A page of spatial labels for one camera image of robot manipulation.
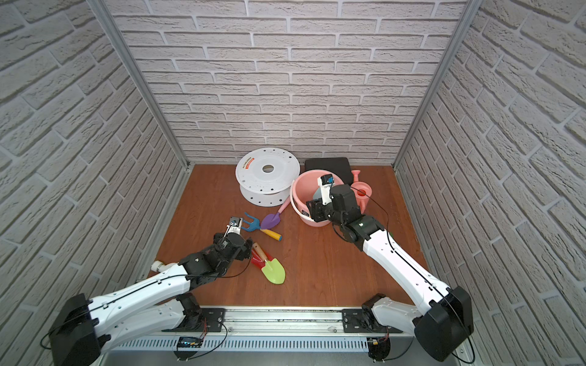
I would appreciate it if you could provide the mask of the pink watering can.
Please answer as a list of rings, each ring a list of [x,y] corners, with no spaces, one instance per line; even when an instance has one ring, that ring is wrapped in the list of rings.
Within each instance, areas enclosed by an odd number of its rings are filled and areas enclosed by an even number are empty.
[[[353,174],[353,183],[350,187],[356,196],[356,202],[360,208],[361,213],[364,214],[372,195],[372,188],[364,181],[360,181],[360,170],[352,170],[351,172]]]

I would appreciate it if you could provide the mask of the pink plastic bucket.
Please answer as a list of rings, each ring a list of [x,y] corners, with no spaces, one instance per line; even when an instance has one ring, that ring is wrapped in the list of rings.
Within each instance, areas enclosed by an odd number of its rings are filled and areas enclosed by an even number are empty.
[[[301,222],[309,227],[326,227],[331,223],[330,221],[321,221],[317,223],[313,221],[308,216],[309,210],[306,205],[306,202],[313,201],[314,195],[320,191],[318,184],[319,178],[328,174],[333,176],[335,185],[343,184],[342,179],[334,173],[323,169],[313,169],[300,174],[299,177],[293,181],[290,187],[289,198],[291,201],[291,206],[299,216]]]

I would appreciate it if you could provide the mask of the green toy spade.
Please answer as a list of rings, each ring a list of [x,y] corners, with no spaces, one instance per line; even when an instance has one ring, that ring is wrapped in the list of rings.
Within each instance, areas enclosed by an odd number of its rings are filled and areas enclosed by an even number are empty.
[[[285,269],[278,259],[267,256],[258,243],[253,244],[253,251],[262,263],[261,271],[267,280],[274,285],[282,285],[285,282]]]

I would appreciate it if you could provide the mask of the grey-blue toy trowel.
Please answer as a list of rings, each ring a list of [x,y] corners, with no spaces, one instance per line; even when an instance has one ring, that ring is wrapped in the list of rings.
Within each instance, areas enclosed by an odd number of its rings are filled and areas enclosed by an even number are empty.
[[[321,200],[321,198],[322,198],[321,187],[318,187],[316,192],[314,192],[314,194],[313,194],[312,200],[313,201]]]

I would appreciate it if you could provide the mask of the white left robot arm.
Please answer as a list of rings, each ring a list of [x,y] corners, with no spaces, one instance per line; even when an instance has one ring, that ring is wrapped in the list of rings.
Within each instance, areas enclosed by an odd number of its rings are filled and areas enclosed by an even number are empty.
[[[212,245],[128,288],[88,299],[71,297],[47,333],[55,365],[90,365],[105,352],[160,331],[207,332],[192,291],[227,274],[234,261],[250,259],[251,239],[218,233]]]

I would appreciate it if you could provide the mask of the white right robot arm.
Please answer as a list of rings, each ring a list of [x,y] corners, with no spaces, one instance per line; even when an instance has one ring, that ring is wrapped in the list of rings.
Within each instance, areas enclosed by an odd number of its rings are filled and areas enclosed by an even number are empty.
[[[315,222],[329,220],[346,242],[374,259],[404,289],[412,303],[380,297],[370,312],[381,326],[415,337],[423,350],[445,361],[474,332],[472,299],[461,287],[449,285],[419,265],[377,219],[361,212],[349,185],[320,185],[320,198],[308,201]]]

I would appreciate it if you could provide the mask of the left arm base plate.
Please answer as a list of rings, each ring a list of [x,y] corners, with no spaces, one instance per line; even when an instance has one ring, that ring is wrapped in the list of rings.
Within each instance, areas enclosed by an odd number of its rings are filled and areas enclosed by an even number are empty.
[[[225,308],[204,307],[195,315],[188,315],[173,329],[165,329],[164,332],[222,332]]]

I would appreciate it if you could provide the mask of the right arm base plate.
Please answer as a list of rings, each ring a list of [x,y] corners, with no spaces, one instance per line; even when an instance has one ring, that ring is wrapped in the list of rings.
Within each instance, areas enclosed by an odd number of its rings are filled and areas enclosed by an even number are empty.
[[[381,333],[400,334],[401,330],[383,326],[369,310],[362,308],[342,309],[343,331],[345,333]]]

